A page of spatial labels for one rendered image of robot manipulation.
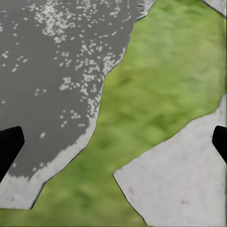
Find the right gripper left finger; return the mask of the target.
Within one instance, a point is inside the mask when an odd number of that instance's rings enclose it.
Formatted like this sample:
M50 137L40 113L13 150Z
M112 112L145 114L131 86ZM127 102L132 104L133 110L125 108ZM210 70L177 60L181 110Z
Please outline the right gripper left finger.
M20 126L0 131L0 182L25 143Z

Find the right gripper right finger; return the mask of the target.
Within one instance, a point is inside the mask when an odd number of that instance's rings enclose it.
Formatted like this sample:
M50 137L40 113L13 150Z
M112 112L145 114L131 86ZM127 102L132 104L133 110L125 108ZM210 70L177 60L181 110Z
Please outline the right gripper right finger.
M212 143L227 164L227 128L216 126Z

